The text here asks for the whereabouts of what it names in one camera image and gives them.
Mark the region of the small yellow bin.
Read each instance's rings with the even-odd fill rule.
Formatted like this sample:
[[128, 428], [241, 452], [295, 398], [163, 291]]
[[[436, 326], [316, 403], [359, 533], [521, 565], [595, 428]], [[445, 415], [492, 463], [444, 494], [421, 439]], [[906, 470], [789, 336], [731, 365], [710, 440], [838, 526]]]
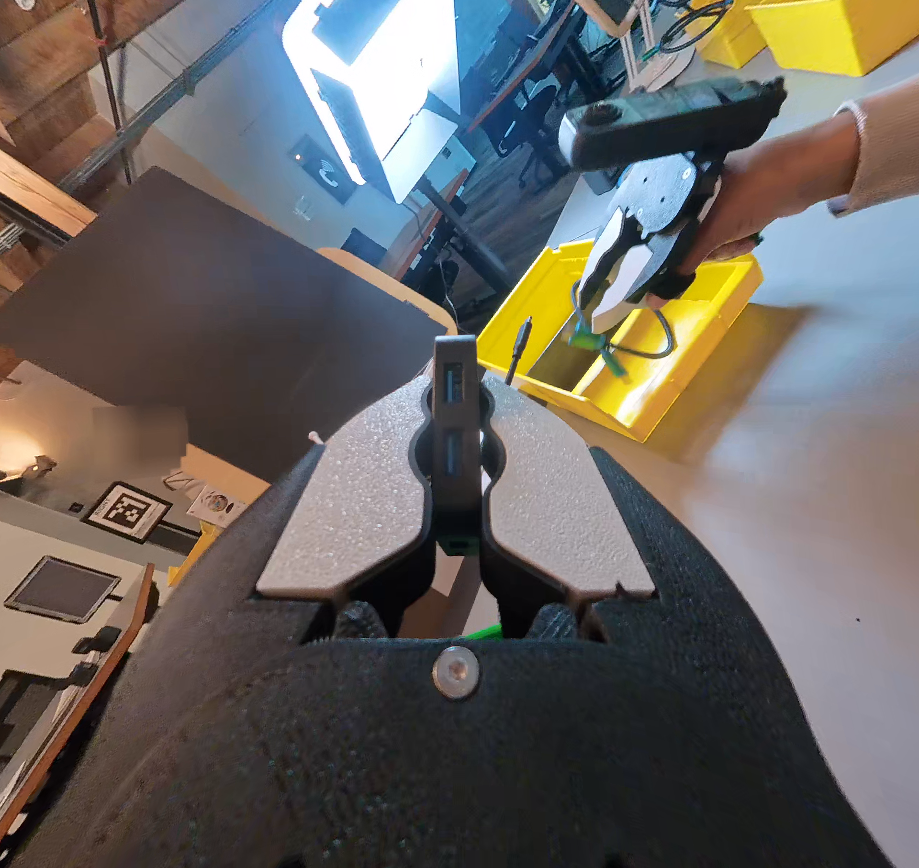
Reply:
[[169, 588], [177, 586], [190, 569], [200, 560], [224, 530], [217, 525], [201, 522], [201, 534], [180, 566], [170, 566], [167, 575]]

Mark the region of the brown desk black legs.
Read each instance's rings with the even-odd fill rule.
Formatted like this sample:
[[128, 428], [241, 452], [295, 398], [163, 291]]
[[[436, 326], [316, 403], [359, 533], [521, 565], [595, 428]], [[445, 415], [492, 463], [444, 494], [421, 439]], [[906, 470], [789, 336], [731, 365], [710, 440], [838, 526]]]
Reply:
[[98, 632], [75, 644], [75, 667], [65, 678], [53, 681], [49, 701], [2, 770], [2, 840], [25, 820], [29, 806], [49, 781], [55, 761], [113, 682], [158, 600], [155, 569], [149, 564]]

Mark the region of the black logo sign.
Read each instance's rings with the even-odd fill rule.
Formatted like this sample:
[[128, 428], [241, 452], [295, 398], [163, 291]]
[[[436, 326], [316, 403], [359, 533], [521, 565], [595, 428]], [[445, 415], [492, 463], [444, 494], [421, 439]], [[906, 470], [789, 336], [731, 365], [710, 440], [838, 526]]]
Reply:
[[311, 177], [319, 187], [339, 204], [345, 205], [354, 195], [358, 185], [334, 151], [306, 135], [290, 150], [293, 162]]

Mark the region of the studio light panel on stand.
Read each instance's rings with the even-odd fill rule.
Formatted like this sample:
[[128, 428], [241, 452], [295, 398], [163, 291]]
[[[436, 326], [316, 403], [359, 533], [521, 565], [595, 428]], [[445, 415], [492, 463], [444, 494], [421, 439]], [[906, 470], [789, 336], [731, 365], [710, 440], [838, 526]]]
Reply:
[[460, 122], [454, 0], [301, 0], [281, 42], [356, 191], [404, 206], [432, 187]]

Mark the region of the dark tablet screen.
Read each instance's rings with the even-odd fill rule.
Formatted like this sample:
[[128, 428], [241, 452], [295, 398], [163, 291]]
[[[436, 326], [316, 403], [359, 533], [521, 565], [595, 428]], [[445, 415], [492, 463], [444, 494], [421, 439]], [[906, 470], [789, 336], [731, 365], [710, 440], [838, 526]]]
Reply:
[[121, 577], [43, 556], [4, 600], [6, 609], [85, 624], [121, 584]]

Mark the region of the black bin divider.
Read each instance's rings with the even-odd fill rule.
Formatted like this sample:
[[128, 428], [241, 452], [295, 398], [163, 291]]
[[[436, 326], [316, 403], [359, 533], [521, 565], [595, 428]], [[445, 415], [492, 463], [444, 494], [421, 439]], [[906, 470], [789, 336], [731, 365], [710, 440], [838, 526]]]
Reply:
[[599, 357], [595, 351], [569, 344], [576, 326], [576, 317], [570, 316], [533, 367], [526, 371], [528, 378], [556, 389], [574, 391]]

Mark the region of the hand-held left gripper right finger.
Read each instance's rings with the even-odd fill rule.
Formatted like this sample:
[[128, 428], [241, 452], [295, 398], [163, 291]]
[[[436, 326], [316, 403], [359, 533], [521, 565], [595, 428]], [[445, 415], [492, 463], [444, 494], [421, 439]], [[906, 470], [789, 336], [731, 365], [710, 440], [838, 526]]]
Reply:
[[559, 604], [579, 621], [597, 601], [647, 601], [656, 586], [587, 443], [496, 375], [484, 399], [480, 571], [505, 637]]

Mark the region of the thin black cable green plugs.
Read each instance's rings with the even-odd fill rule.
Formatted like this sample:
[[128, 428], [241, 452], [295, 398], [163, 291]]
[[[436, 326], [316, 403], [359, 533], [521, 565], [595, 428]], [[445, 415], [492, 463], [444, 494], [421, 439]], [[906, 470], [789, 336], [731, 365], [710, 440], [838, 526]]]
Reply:
[[649, 353], [631, 349], [623, 345], [615, 345], [606, 334], [593, 333], [590, 331], [588, 321], [583, 310], [579, 306], [579, 288], [580, 283], [578, 281], [572, 284], [572, 315], [575, 319], [575, 325], [573, 332], [568, 337], [567, 344], [573, 348], [599, 354], [606, 369], [615, 378], [624, 379], [628, 375], [627, 369], [617, 358], [616, 352], [623, 352], [625, 355], [638, 357], [643, 360], [659, 361], [670, 357], [675, 351], [676, 339], [672, 331], [672, 326], [661, 310], [651, 310], [652, 314], [660, 323], [665, 338], [664, 348], [657, 353]]

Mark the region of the black office chair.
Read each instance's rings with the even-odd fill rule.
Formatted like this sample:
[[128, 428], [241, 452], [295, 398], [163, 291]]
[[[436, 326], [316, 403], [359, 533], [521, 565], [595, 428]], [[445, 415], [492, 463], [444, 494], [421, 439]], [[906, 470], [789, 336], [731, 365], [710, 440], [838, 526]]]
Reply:
[[534, 180], [538, 181], [540, 166], [549, 171], [549, 179], [537, 183], [539, 191], [554, 185], [570, 171], [570, 166], [560, 155], [557, 135], [551, 132], [547, 121], [558, 95], [559, 89], [554, 84], [548, 84], [529, 96], [523, 105], [509, 96], [489, 117], [493, 122], [488, 131], [489, 138], [500, 159], [509, 157], [521, 147], [528, 146], [530, 149], [525, 166], [518, 174], [520, 190], [527, 186], [528, 171], [532, 171]]

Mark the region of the person's right hand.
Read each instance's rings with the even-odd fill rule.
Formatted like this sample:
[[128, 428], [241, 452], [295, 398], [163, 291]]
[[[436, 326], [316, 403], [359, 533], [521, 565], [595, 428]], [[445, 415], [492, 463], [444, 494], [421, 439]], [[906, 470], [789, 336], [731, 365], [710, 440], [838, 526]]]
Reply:
[[775, 220], [846, 196], [855, 180], [859, 144], [856, 116], [844, 110], [733, 153], [678, 274], [688, 277], [705, 261], [746, 254]]

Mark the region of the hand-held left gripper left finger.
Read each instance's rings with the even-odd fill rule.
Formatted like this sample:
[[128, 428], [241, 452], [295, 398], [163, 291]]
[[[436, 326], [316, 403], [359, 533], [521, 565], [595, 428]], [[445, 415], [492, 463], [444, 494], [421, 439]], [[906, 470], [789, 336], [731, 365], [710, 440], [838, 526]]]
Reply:
[[432, 381], [416, 378], [325, 443], [257, 581], [274, 600], [368, 603], [389, 636], [432, 586], [433, 499], [417, 460]]

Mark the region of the black square usb hub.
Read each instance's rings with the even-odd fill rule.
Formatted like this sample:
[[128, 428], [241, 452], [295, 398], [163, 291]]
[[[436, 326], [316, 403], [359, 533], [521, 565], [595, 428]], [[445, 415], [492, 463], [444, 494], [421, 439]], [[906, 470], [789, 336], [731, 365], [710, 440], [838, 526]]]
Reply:
[[447, 556], [472, 556], [479, 551], [483, 375], [476, 337], [436, 338], [430, 482], [436, 539]]

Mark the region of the printed booklet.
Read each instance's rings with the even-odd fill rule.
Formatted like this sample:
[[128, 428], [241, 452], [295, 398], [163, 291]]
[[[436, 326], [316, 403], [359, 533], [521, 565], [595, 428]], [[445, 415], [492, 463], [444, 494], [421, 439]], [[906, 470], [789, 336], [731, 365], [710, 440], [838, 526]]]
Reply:
[[247, 507], [247, 502], [205, 484], [190, 504], [188, 516], [201, 523], [225, 529], [238, 519]]

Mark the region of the framed marker sign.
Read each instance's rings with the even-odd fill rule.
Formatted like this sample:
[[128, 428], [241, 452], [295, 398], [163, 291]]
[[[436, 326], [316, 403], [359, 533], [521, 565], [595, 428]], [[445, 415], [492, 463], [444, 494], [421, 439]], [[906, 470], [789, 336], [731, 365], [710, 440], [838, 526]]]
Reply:
[[173, 506], [172, 502], [131, 484], [114, 481], [81, 521], [133, 544], [144, 545]]

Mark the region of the yellow plastic bin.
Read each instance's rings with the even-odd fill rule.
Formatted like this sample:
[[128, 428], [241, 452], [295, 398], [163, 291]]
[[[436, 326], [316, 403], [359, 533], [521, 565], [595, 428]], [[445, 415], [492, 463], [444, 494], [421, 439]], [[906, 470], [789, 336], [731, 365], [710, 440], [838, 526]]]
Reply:
[[918, 0], [764, 0], [749, 11], [786, 70], [863, 77], [918, 35]]
[[547, 247], [523, 274], [509, 297], [478, 335], [481, 365], [505, 376], [520, 326], [532, 318], [532, 330], [515, 374], [528, 395], [643, 443], [672, 404], [695, 378], [706, 359], [741, 315], [762, 284], [753, 254], [726, 262], [706, 262], [680, 300], [662, 314], [674, 335], [673, 353], [659, 360], [617, 349], [620, 373], [603, 358], [575, 349], [573, 369], [544, 379], [534, 366], [572, 313], [570, 292], [580, 278], [593, 241]]
[[707, 62], [740, 69], [765, 47], [751, 8], [767, 0], [657, 0], [675, 19], [643, 60], [695, 50]]

